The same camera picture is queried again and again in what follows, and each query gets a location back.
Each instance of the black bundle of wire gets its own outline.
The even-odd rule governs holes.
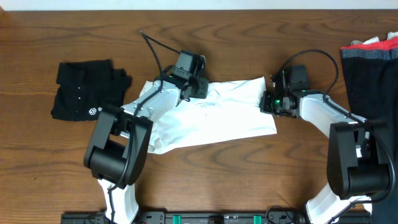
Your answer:
[[[166,46],[166,45],[164,45],[164,44],[162,44],[162,43],[156,41],[155,39],[149,37],[148,35],[146,35],[146,34],[144,33],[144,31],[140,30],[140,33],[141,33],[142,37],[144,38],[144,40],[147,42],[147,44],[148,44],[150,50],[152,51],[152,53],[154,54],[154,57],[155,57],[155,59],[156,59],[157,66],[158,66],[158,68],[159,68],[160,86],[158,87],[158,89],[157,89],[155,92],[153,92],[151,95],[149,95],[147,98],[145,98],[142,102],[140,102],[140,103],[137,104],[137,108],[136,108],[136,110],[134,111],[134,114],[133,114],[133,116],[132,116],[133,119],[137,116],[138,111],[142,108],[142,106],[143,106],[149,99],[151,99],[153,96],[155,96],[156,94],[158,94],[158,92],[160,92],[160,91],[162,90],[162,88],[163,88],[163,79],[164,79],[164,76],[165,76],[165,74],[167,73],[167,71],[171,68],[171,66],[168,66],[165,70],[162,70],[162,66],[161,66],[161,64],[160,64],[159,58],[157,57],[157,54],[156,54],[154,48],[152,47],[152,45],[150,44],[149,40],[151,40],[151,41],[155,42],[156,44],[159,44],[160,46],[165,47],[165,48],[167,48],[167,49],[169,49],[169,50],[171,50],[171,51],[174,51],[174,52],[176,52],[176,53],[178,53],[178,54],[180,53],[178,50],[175,50],[175,49],[173,49],[173,48],[171,48],[171,47],[169,47],[169,46]],[[114,214],[116,213],[116,211],[114,210],[114,205],[113,205],[112,191],[113,191],[114,189],[116,189],[116,188],[123,182],[123,180],[124,180],[124,178],[125,178],[125,176],[126,176],[127,167],[128,167],[129,164],[130,164],[130,157],[131,157],[131,153],[132,153],[132,140],[133,140],[133,137],[134,137],[134,132],[135,132],[135,130],[136,130],[136,126],[135,126],[135,124],[133,123],[133,125],[131,126],[131,129],[130,129],[130,137],[129,137],[129,145],[128,145],[128,148],[127,148],[126,164],[124,165],[124,169],[123,169],[123,171],[122,171],[122,174],[121,174],[121,176],[120,176],[120,179],[116,182],[116,184],[115,184],[113,187],[108,188],[109,204],[110,204],[111,210],[112,210],[112,212],[111,212],[111,224],[114,223],[114,222],[113,222],[113,220],[114,220]]]
[[[361,125],[367,132],[369,132],[376,140],[376,142],[378,143],[379,146],[381,146],[383,152],[385,153],[385,155],[387,156],[388,159],[388,166],[389,166],[389,172],[390,172],[390,176],[389,176],[389,187],[387,189],[387,192],[377,198],[377,199],[372,199],[372,200],[355,200],[353,202],[350,202],[350,204],[344,208],[339,214],[337,214],[336,216],[332,217],[330,219],[330,221],[328,222],[328,224],[333,223],[338,217],[342,216],[342,214],[344,214],[345,212],[347,212],[350,208],[354,207],[356,204],[360,204],[360,203],[378,203],[381,202],[387,198],[389,198],[391,196],[391,193],[394,189],[394,186],[396,184],[396,172],[395,172],[395,167],[394,167],[394,163],[392,161],[392,157],[389,153],[389,151],[387,150],[386,145],[384,144],[384,142],[382,140],[380,140],[380,138],[374,133],[374,131],[371,129],[371,127],[369,127],[369,125],[367,124],[367,121],[362,122],[361,120],[359,120],[358,118],[354,117],[351,115],[351,113],[347,113],[345,111],[343,111],[342,109],[340,109],[339,107],[335,106],[333,103],[329,102],[329,98],[327,97],[327,94],[329,93],[329,91],[333,88],[333,86],[335,85],[335,83],[337,82],[337,79],[339,77],[339,71],[338,71],[338,66],[336,63],[336,60],[328,53],[322,51],[322,50],[317,50],[317,49],[310,49],[310,50],[303,50],[293,56],[291,56],[284,64],[283,66],[281,66],[281,68],[279,69],[279,73],[282,73],[283,69],[286,67],[286,65],[288,65],[295,57],[302,55],[304,53],[308,53],[308,52],[318,52],[321,53],[323,55],[326,55],[335,65],[336,68],[336,77],[333,81],[333,83],[330,85],[329,89],[324,92],[323,94],[323,101],[329,105],[330,107],[332,107],[333,109],[339,111],[340,113],[342,113],[343,115],[347,116],[348,118],[351,118],[353,121],[356,121],[359,125]]]

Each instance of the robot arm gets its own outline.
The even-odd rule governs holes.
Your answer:
[[[154,86],[140,98],[120,108],[103,108],[88,145],[84,165],[91,169],[93,177],[98,179],[103,188],[107,206],[105,215],[109,219],[112,205],[114,222],[131,223],[135,219],[139,207],[134,183],[145,164],[152,125],[181,100],[206,98],[208,80],[202,77],[204,69],[204,56],[182,51],[176,65],[166,69],[165,72],[171,70],[170,75],[162,81],[155,81]],[[129,142],[123,146],[110,140],[110,134],[128,138]],[[132,154],[127,158],[129,144]],[[124,169],[126,175],[111,192],[111,202],[108,189],[118,184]]]
[[[295,66],[272,77],[275,93],[265,91],[260,108],[264,113],[302,118],[315,125],[329,138],[326,174],[328,183],[305,205],[305,219],[312,224],[337,221],[335,217],[355,200],[369,200],[389,187],[386,155],[379,150],[368,132],[348,118],[345,109],[332,102],[324,102],[323,93],[310,90],[305,67]],[[365,122],[366,119],[352,114]],[[387,127],[378,121],[369,122],[373,131],[391,145]]]

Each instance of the wood grain surface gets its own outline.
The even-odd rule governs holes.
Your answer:
[[[50,115],[60,62],[111,58],[133,77],[128,103],[157,75],[140,29],[205,55],[211,82],[265,76],[269,86],[269,75],[300,50],[325,50],[340,64],[341,46],[384,39],[397,23],[397,11],[7,12],[0,20],[0,222],[59,223],[64,212],[105,208],[100,185],[83,166],[95,122]],[[176,62],[175,54],[155,49],[163,65]],[[307,65],[314,89],[326,90],[334,79],[333,64],[322,55],[294,63]],[[349,108],[343,77],[330,95]],[[275,123],[276,135],[149,155],[136,185],[139,205],[169,211],[302,207],[327,182],[328,140],[303,120]]]

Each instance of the white backdrop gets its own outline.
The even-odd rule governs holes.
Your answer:
[[[398,0],[0,0],[6,11],[398,9]]]

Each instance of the folded white garment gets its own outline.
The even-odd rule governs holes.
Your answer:
[[[147,82],[140,96],[152,85]],[[259,108],[265,87],[264,77],[210,83],[206,99],[182,101],[154,124],[148,152],[276,134],[274,119]]]

